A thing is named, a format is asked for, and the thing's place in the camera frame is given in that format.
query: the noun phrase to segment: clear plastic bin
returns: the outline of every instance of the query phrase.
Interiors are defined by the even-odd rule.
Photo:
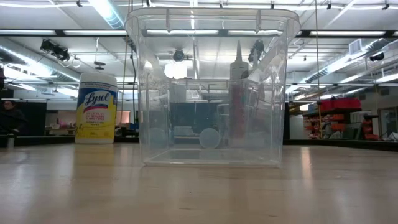
[[[146,164],[278,165],[287,46],[300,30],[275,9],[130,13]]]

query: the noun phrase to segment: hanging cord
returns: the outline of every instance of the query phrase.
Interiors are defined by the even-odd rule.
[[[318,3],[317,0],[315,0],[315,26],[317,29],[316,33],[316,42],[317,42],[317,73],[318,73],[318,91],[321,91],[320,85],[319,85],[319,48],[318,48]],[[322,116],[321,116],[321,108],[320,105],[318,106],[318,113],[319,113],[319,132],[321,139],[323,139],[323,131],[322,131]]]
[[[37,63],[39,63],[43,58],[45,58],[45,56],[47,56],[50,52],[45,53],[45,55],[43,55],[38,61],[36,61],[36,63],[34,63],[34,65],[36,65]]]
[[[129,36],[126,34],[126,40],[125,40],[126,46],[125,46],[125,49],[124,49],[123,84],[122,84],[122,107],[121,107],[121,110],[120,110],[120,122],[119,122],[119,124],[122,123],[122,117],[123,117],[124,82],[126,81],[127,45],[128,45],[128,40],[129,40]]]
[[[96,45],[95,45],[95,59],[94,59],[95,62],[97,61],[98,41],[100,41],[99,37],[97,38]]]
[[[137,77],[137,72],[136,72],[136,66],[134,65],[134,51],[133,48],[131,47],[131,63],[132,63],[132,69],[134,70],[134,81],[132,82],[132,119],[134,124],[136,124],[136,95],[134,92],[136,91],[136,77]]]
[[[76,58],[76,55],[71,55],[73,57],[72,61],[69,63],[69,65],[64,65],[63,63],[61,63],[61,61],[57,60],[58,64],[60,64],[62,67],[64,68],[68,68],[69,66],[72,66],[73,68],[78,68],[81,65],[81,60]],[[76,61],[79,61],[78,65],[73,65],[73,63]]]

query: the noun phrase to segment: ventilation duct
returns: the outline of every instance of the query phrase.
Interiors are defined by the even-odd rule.
[[[341,55],[332,58],[325,62],[325,65],[319,69],[313,69],[309,72],[310,76],[305,79],[306,83],[311,83],[314,80],[329,75],[339,69],[342,69],[348,65],[351,65],[355,61],[363,57],[374,55],[380,51],[383,47],[394,42],[396,39],[384,39],[380,38],[377,40],[359,39],[350,44],[350,49]]]
[[[37,68],[37,70],[40,70],[40,72],[48,74],[59,73],[64,77],[67,77],[68,79],[72,79],[75,82],[79,81],[79,73],[70,70],[69,68],[65,68],[58,63],[46,57],[43,57],[42,55],[39,55],[31,50],[28,50],[27,48],[22,47],[19,44],[4,37],[0,37],[0,52],[2,52],[3,54],[7,54],[10,58],[18,58],[19,60],[16,60],[16,63],[21,63],[21,61],[23,61],[26,65],[33,66]]]

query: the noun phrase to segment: ceiling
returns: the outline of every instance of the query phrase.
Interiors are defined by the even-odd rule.
[[[327,0],[318,0],[317,11],[315,11],[314,0],[223,0],[223,7],[248,7],[248,8],[270,8],[274,3],[275,9],[289,9],[295,11],[302,24],[302,29],[330,29],[330,30],[398,30],[396,18],[398,15],[398,0],[388,0],[389,9],[383,10],[385,0],[331,0],[331,9],[326,9]],[[3,29],[111,29],[103,17],[89,5],[88,1],[81,1],[83,7],[77,7],[76,1],[67,0],[27,0],[27,1],[0,1],[0,27]],[[129,1],[113,1],[116,10],[122,18],[128,13]],[[138,9],[142,3],[146,7],[146,1],[133,1],[133,8]],[[152,0],[152,7],[189,7],[190,0]],[[55,7],[54,5],[68,5],[67,7]],[[198,7],[219,7],[220,0],[198,0]],[[40,50],[43,39],[48,37],[0,37],[7,38],[16,44],[27,48],[35,53],[47,57],[56,63],[51,55],[45,55]],[[78,68],[69,66],[70,70],[77,73],[93,72],[96,65],[95,60],[106,63],[102,72],[114,75],[119,82],[133,81],[134,69],[131,63],[131,49],[120,37],[51,37],[53,42],[68,48],[68,51],[79,58],[81,65]],[[287,82],[300,82],[309,71],[322,67],[324,63],[348,50],[348,45],[356,39],[333,38],[333,39],[293,39],[288,48],[289,59],[287,62]],[[175,49],[183,49],[186,54],[193,55],[191,38],[169,38],[159,41],[154,38],[150,41],[151,49],[157,54],[165,55],[162,65],[172,62],[171,55]],[[256,38],[242,40],[243,59],[247,60],[250,48]],[[237,39],[203,38],[198,41],[200,49],[199,63],[200,74],[198,78],[229,77],[229,64],[236,58]],[[393,60],[397,52],[391,50],[386,53],[386,60]],[[366,67],[376,67],[380,63],[365,63],[365,59],[343,67],[335,71],[322,82],[338,83],[339,79],[349,77],[362,72]],[[192,75],[192,61],[186,63],[188,76]],[[307,92],[308,89],[298,89],[295,94]]]

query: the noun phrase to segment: shelving unit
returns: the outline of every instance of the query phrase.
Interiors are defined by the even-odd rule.
[[[343,132],[346,128],[347,124],[350,124],[350,113],[361,111],[361,108],[331,108],[330,106],[334,106],[334,102],[336,106],[338,105],[338,100],[323,100],[320,102],[320,106],[311,113],[303,114],[304,119],[304,127],[306,130],[309,130],[309,138],[310,139],[321,139],[320,137],[320,129],[324,127],[325,124],[330,123],[330,127],[326,127],[322,132],[323,137],[341,139],[343,138]],[[326,108],[326,106],[322,106],[322,103],[328,105],[328,110],[323,110],[322,108]],[[336,131],[340,132],[339,136],[334,135]]]

